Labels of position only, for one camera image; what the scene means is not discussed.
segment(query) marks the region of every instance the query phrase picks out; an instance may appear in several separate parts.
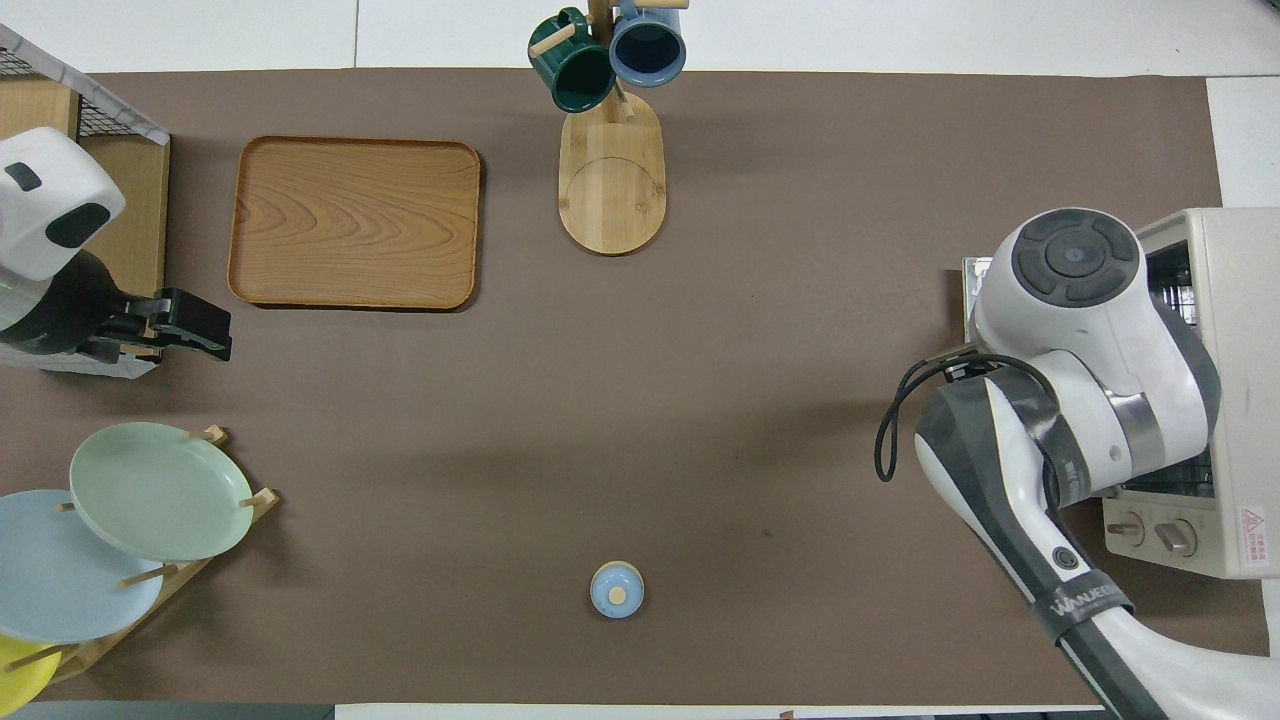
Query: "brown table mat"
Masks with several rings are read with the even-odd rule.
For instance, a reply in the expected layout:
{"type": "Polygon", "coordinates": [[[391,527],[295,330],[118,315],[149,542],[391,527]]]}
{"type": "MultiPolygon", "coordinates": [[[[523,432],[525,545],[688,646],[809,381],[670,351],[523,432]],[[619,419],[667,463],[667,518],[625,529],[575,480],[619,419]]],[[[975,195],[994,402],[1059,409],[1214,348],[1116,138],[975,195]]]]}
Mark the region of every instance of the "brown table mat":
{"type": "MultiPolygon", "coordinates": [[[[960,258],[1047,208],[1220,202],[1202,81],[686,73],[644,92],[668,217],[622,259],[559,225],[529,70],[101,81],[175,135],[168,281],[233,310],[236,355],[0,368],[0,489],[64,486],[110,423],[218,421],[284,502],[46,700],[1094,702],[909,446],[876,480],[872,438],[959,340],[960,258]],[[465,310],[236,300],[237,161],[273,133],[484,155],[465,310]],[[649,592],[625,623],[586,598],[614,559],[649,592]]],[[[1157,630],[1266,651],[1256,583],[1096,555],[1157,630]]]]}

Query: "warning label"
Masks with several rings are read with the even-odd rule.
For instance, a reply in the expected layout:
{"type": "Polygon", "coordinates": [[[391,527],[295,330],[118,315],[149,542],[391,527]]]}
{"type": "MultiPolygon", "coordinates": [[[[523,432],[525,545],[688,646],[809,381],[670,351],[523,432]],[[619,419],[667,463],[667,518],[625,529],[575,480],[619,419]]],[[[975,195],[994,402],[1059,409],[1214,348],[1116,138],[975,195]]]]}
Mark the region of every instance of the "warning label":
{"type": "Polygon", "coordinates": [[[1267,552],[1267,514],[1261,506],[1240,509],[1240,533],[1244,541],[1240,551],[1244,564],[1251,568],[1266,568],[1271,565],[1271,556],[1267,552]]]}

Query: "mug handle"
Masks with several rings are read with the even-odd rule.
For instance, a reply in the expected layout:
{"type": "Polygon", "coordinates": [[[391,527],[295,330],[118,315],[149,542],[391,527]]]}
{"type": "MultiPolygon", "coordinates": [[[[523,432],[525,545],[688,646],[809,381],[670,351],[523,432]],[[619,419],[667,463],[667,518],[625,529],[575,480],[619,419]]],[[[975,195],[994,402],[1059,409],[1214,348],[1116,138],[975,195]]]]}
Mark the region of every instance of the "mug handle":
{"type": "Polygon", "coordinates": [[[586,22],[586,15],[582,10],[577,8],[564,8],[561,10],[557,18],[561,27],[568,27],[570,23],[573,24],[573,40],[589,40],[591,37],[591,26],[586,22]]]}

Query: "mug tree stand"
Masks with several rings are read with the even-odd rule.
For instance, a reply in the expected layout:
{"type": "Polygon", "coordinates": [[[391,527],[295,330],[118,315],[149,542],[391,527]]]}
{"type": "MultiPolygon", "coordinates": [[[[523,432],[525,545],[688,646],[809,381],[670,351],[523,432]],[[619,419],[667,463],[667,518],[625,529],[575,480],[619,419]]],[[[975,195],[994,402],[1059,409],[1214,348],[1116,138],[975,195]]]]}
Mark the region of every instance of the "mug tree stand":
{"type": "MultiPolygon", "coordinates": [[[[689,3],[639,0],[636,5],[689,3]]],[[[611,1],[590,0],[589,19],[591,36],[607,47],[613,37],[611,1]]],[[[568,234],[599,255],[626,255],[644,247],[667,217],[662,126],[653,108],[621,85],[595,108],[564,119],[559,214],[568,234]]]]}

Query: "green plate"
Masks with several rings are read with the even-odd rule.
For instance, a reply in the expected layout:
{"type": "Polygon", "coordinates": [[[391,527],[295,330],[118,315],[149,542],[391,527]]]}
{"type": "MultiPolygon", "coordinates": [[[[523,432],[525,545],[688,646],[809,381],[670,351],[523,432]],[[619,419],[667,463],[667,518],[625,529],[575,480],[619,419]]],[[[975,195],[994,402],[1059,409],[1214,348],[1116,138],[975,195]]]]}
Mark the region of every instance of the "green plate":
{"type": "Polygon", "coordinates": [[[253,493],[223,451],[156,423],[93,433],[72,459],[72,497],[110,544],[147,560],[186,562],[225,552],[248,532],[253,493]]]}

